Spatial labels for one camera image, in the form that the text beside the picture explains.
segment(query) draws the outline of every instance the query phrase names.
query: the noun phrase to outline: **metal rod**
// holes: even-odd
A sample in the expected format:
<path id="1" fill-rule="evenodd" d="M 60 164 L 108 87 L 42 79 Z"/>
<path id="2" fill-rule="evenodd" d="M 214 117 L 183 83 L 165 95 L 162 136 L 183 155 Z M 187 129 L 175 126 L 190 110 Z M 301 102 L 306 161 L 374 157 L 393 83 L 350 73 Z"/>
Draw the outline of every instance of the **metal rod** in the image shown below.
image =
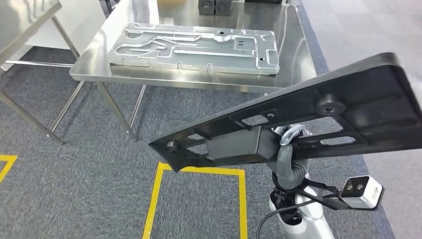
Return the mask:
<path id="1" fill-rule="evenodd" d="M 75 56 L 76 59 L 78 59 L 79 53 L 78 53 L 75 45 L 73 44 L 73 42 L 70 40 L 70 37 L 65 32 L 65 29 L 63 28 L 62 24 L 60 24 L 60 22 L 59 22 L 59 20 L 57 19 L 56 16 L 53 16 L 51 19 L 53 20 L 54 25 L 56 26 L 57 30 L 59 30 L 59 32 L 62 35 L 63 39 L 65 40 L 66 44 L 69 46 L 72 54 Z"/>
<path id="2" fill-rule="evenodd" d="M 65 114 L 67 112 L 67 110 L 69 109 L 69 107 L 73 103 L 73 101 L 75 100 L 76 96 L 79 94 L 79 91 L 81 91 L 82 86 L 84 86 L 84 84 L 85 84 L 85 81 L 79 82 L 78 86 L 73 91 L 70 98 L 67 100 L 67 102 L 66 102 L 65 106 L 63 107 L 62 111 L 60 112 L 59 116 L 57 116 L 56 120 L 54 121 L 53 125 L 51 126 L 51 128 L 50 128 L 51 132 L 54 133 L 54 131 L 56 131 L 57 126 L 62 121 L 63 117 L 65 116 Z"/>
<path id="3" fill-rule="evenodd" d="M 105 1 L 106 6 L 107 6 L 108 12 L 111 13 L 111 11 L 113 11 L 113 10 L 112 10 L 112 7 L 111 7 L 110 0 L 104 0 L 104 1 Z"/>
<path id="4" fill-rule="evenodd" d="M 135 118 L 136 118 L 136 115 L 138 115 L 138 110 L 139 110 L 139 107 L 141 106 L 141 101 L 142 101 L 142 97 L 144 96 L 145 89 L 146 89 L 146 85 L 143 85 L 141 92 L 139 93 L 138 100 L 136 101 L 135 109 L 133 110 L 132 116 L 130 117 L 130 120 L 129 120 L 130 128 L 132 128 L 133 123 L 135 123 Z"/>
<path id="5" fill-rule="evenodd" d="M 6 63 L 17 64 L 17 65 L 30 65 L 30 66 L 53 66 L 53 67 L 63 67 L 63 68 L 72 68 L 73 64 L 62 64 L 62 63 L 49 63 L 49 62 L 37 62 L 37 61 L 9 61 Z"/>
<path id="6" fill-rule="evenodd" d="M 96 82 L 96 84 L 97 84 L 98 88 L 100 89 L 101 93 L 104 95 L 105 101 L 111 107 L 111 109 L 114 111 L 114 113 L 116 114 L 116 116 L 117 116 L 118 120 L 120 121 L 121 125 L 126 130 L 126 133 L 128 133 L 129 136 L 133 140 L 137 141 L 138 137 L 136 137 L 136 135 L 133 133 L 132 129 L 127 124 L 127 121 L 124 119 L 119 107 L 117 106 L 117 104 L 114 101 L 113 97 L 111 96 L 110 92 L 107 90 L 107 87 L 104 85 L 103 82 Z"/>
<path id="7" fill-rule="evenodd" d="M 64 141 L 56 136 L 53 132 L 49 131 L 46 127 L 44 127 L 36 118 L 26 112 L 21 106 L 19 106 L 15 101 L 13 101 L 8 95 L 4 92 L 0 91 L 0 100 L 3 101 L 5 104 L 9 105 L 12 109 L 14 109 L 18 114 L 24 117 L 27 121 L 33 124 L 37 129 L 39 129 L 42 133 L 46 134 L 47 137 L 53 139 L 55 142 L 59 144 L 63 144 Z"/>

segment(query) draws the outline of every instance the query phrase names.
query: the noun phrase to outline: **white camera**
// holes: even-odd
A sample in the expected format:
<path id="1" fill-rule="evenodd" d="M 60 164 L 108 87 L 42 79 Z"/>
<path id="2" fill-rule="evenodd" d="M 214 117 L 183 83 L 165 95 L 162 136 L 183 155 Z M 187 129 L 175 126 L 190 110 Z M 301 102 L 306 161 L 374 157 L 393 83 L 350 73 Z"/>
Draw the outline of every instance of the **white camera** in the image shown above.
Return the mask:
<path id="1" fill-rule="evenodd" d="M 356 209 L 373 209 L 378 206 L 384 188 L 371 176 L 348 178 L 340 198 Z"/>

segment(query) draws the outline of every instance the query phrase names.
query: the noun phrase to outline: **black plastic bracket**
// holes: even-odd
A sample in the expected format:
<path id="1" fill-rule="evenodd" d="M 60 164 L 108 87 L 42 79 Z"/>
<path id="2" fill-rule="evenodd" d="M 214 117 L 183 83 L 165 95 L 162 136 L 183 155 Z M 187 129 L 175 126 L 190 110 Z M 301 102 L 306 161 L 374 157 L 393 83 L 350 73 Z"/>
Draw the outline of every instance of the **black plastic bracket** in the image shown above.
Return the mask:
<path id="1" fill-rule="evenodd" d="M 233 107 L 157 138 L 150 146 L 175 171 L 267 163 L 276 161 L 279 149 L 280 137 L 271 128 L 323 117 L 333 118 L 342 130 L 296 137 L 291 142 L 293 160 L 422 148 L 421 109 L 393 53 Z M 354 141 L 322 142 L 345 136 Z M 192 150 L 199 146 L 204 152 Z"/>

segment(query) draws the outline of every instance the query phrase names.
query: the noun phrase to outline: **yellow floor tape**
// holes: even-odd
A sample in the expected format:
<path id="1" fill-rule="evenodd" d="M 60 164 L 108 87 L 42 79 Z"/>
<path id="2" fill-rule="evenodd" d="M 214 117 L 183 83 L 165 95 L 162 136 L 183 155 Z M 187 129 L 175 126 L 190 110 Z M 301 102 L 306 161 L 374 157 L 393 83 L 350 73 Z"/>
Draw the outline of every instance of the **yellow floor tape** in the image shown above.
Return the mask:
<path id="1" fill-rule="evenodd" d="M 13 163 L 17 159 L 16 155 L 1 155 L 0 154 L 0 161 L 6 162 L 6 165 L 3 169 L 0 169 L 0 183 L 3 181 L 3 178 L 6 176 L 7 172 L 9 172 L 10 168 L 12 168 Z"/>
<path id="2" fill-rule="evenodd" d="M 145 221 L 144 233 L 142 239 L 150 239 L 152 224 L 154 223 L 155 209 L 157 208 L 158 194 L 160 192 L 161 180 L 165 170 L 172 171 L 166 163 L 158 163 L 157 173 L 155 175 L 154 185 L 151 193 L 151 203 Z M 239 215 L 240 215 L 240 239 L 248 238 L 248 225 L 246 216 L 246 180 L 245 171 L 235 168 L 195 168 L 186 167 L 181 172 L 190 173 L 210 173 L 220 175 L 232 175 L 239 177 Z"/>

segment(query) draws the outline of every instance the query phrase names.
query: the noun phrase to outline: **gray cable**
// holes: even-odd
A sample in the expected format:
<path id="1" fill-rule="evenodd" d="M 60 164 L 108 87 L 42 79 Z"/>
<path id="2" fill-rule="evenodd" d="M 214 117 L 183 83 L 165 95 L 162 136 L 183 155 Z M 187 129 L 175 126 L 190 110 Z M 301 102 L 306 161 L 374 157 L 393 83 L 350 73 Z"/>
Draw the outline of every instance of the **gray cable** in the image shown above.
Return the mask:
<path id="1" fill-rule="evenodd" d="M 261 238 L 260 234 L 261 234 L 262 225 L 264 225 L 264 222 L 266 222 L 273 215 L 275 215 L 277 213 L 282 213 L 282 212 L 285 212 L 285 211 L 288 211 L 288 210 L 296 209 L 296 208 L 299 208 L 299 207 L 303 207 L 303 206 L 306 206 L 306 205 L 314 203 L 314 202 L 315 201 L 310 200 L 310 201 L 307 201 L 307 202 L 304 202 L 304 203 L 301 203 L 301 204 L 297 204 L 297 205 L 294 205 L 294 206 L 291 206 L 291 207 L 280 208 L 280 209 L 277 209 L 273 212 L 268 213 L 258 224 L 258 229 L 256 230 L 256 239 Z"/>

